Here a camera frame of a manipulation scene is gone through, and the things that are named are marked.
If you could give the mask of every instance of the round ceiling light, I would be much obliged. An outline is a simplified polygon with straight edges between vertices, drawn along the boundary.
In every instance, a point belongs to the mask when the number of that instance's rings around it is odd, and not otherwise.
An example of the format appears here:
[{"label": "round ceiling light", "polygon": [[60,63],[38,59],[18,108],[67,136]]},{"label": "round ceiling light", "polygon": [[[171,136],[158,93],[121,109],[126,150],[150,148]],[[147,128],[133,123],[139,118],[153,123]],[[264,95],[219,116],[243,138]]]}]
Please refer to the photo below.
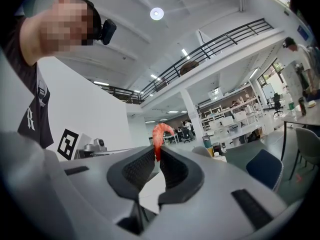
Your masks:
[{"label": "round ceiling light", "polygon": [[159,7],[153,8],[150,11],[150,17],[155,21],[161,20],[164,17],[164,15],[165,15],[164,10],[162,10]]}]

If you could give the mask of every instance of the man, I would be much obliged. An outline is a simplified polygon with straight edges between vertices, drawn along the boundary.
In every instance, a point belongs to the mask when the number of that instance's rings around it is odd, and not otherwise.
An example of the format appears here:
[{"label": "man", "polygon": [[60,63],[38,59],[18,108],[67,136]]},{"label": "man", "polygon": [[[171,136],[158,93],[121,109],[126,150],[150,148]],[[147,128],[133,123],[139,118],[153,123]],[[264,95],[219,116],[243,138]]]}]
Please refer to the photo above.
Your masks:
[{"label": "man", "polygon": [[184,127],[186,127],[188,129],[188,135],[190,136],[190,138],[193,140],[195,137],[192,133],[192,130],[191,130],[191,126],[192,126],[192,123],[188,122],[188,121],[185,121],[185,125]]},{"label": "man", "polygon": [[295,40],[287,37],[284,40],[284,46],[292,52],[298,52],[300,62],[303,65],[303,70],[306,72],[309,88],[303,90],[306,93],[306,101],[320,99],[319,78],[315,74],[315,68],[311,60],[308,49],[302,44],[296,44]]},{"label": "man", "polygon": [[88,0],[57,0],[50,9],[25,18],[15,16],[1,47],[21,81],[34,95],[18,128],[21,135],[47,148],[54,141],[48,119],[50,92],[38,70],[37,61],[74,46],[92,45],[99,39],[101,18]]}]

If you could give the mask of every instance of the white box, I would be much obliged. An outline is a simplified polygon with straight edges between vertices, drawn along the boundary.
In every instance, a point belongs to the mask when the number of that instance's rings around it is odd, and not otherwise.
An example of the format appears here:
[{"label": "white box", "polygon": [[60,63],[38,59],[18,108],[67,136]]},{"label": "white box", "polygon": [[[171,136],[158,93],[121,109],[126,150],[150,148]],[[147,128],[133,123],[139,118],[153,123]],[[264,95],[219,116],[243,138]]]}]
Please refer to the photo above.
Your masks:
[{"label": "white box", "polygon": [[222,123],[223,126],[230,126],[234,124],[234,120],[232,118],[232,116],[227,116],[225,118],[220,118],[220,121]]},{"label": "white box", "polygon": [[240,111],[238,113],[233,114],[234,115],[234,120],[237,122],[242,121],[247,118],[247,114],[245,111]]}]

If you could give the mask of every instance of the black metal railing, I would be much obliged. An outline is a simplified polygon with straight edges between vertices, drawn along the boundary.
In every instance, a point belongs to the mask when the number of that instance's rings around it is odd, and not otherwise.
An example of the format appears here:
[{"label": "black metal railing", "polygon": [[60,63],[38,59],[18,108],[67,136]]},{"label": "black metal railing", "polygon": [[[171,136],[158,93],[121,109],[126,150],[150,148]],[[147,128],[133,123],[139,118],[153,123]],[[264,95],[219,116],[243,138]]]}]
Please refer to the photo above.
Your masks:
[{"label": "black metal railing", "polygon": [[130,103],[130,104],[141,104],[141,97],[140,94],[128,89],[123,89],[119,87],[114,86],[105,86],[101,84],[96,84],[96,86],[99,86],[101,89],[105,90],[107,93],[113,95],[114,97],[118,98],[119,100],[123,101],[124,103]]},{"label": "black metal railing", "polygon": [[160,74],[157,79],[143,88],[139,94],[141,102],[172,83],[172,81],[186,74],[188,71],[196,68],[204,61],[210,60],[212,57],[222,53],[225,49],[236,46],[239,42],[257,36],[270,29],[273,29],[273,27],[267,23],[264,18],[261,18],[239,26],[210,40],[177,61]]}]

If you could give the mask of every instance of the red shrimp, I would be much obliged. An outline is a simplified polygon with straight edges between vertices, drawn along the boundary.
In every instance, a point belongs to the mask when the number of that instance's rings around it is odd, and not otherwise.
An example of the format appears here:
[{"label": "red shrimp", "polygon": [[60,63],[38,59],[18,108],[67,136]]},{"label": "red shrimp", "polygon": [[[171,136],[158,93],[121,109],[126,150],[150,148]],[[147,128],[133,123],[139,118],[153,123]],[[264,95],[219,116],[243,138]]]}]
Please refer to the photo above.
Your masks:
[{"label": "red shrimp", "polygon": [[174,130],[165,124],[159,123],[157,124],[152,131],[153,145],[154,145],[154,153],[155,158],[159,162],[161,158],[161,145],[164,142],[164,132],[169,132],[171,135],[175,135]]}]

